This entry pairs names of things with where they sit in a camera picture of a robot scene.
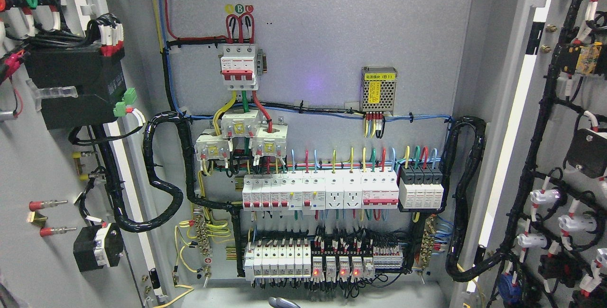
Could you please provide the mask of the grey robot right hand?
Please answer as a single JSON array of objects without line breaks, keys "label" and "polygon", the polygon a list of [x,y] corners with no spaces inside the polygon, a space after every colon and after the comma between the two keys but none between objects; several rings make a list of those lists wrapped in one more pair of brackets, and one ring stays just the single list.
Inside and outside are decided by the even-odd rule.
[{"label": "grey robot right hand", "polygon": [[267,302],[272,308],[301,308],[299,304],[282,297],[269,297]]}]

